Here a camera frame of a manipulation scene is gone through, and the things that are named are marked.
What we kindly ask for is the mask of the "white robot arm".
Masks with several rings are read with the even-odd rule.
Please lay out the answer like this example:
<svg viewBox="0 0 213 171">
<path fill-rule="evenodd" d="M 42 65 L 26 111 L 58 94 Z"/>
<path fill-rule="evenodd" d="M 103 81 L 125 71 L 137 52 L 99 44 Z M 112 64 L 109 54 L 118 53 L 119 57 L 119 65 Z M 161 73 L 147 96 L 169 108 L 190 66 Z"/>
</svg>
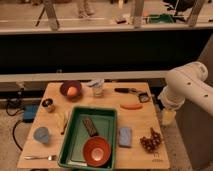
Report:
<svg viewBox="0 0 213 171">
<path fill-rule="evenodd" d="M 163 105 L 162 124 L 172 123 L 179 110 L 188 99 L 213 116 L 213 87 L 205 83 L 207 67 L 199 62 L 190 62 L 171 69 L 166 73 L 166 86 L 158 96 Z"/>
</svg>

